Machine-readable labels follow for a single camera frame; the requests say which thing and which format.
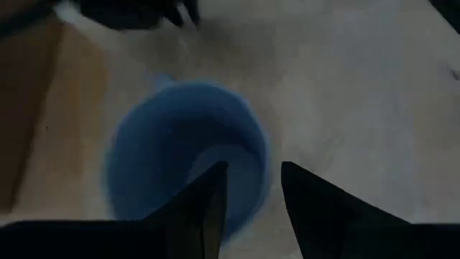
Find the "bucket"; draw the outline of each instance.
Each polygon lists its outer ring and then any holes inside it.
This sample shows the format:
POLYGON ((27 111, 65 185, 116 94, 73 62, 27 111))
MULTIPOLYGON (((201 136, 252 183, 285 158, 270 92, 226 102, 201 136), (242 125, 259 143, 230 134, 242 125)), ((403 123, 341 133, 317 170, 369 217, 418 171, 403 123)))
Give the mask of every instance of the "bucket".
POLYGON ((105 183, 115 219, 143 219, 215 162, 229 164, 224 240, 267 195, 267 139, 240 96, 206 82, 155 80, 156 94, 133 108, 107 155, 105 183))

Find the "floor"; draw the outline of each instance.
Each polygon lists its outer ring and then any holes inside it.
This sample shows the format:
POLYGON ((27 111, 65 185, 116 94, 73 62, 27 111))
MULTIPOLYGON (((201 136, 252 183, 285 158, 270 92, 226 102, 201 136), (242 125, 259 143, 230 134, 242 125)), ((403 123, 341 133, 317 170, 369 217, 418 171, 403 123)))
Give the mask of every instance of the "floor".
POLYGON ((460 36, 423 0, 202 0, 203 24, 110 32, 77 18, 37 128, 23 218, 108 218, 99 181, 151 75, 217 81, 272 145, 272 189, 222 258, 300 258, 280 163, 411 222, 460 220, 460 36))

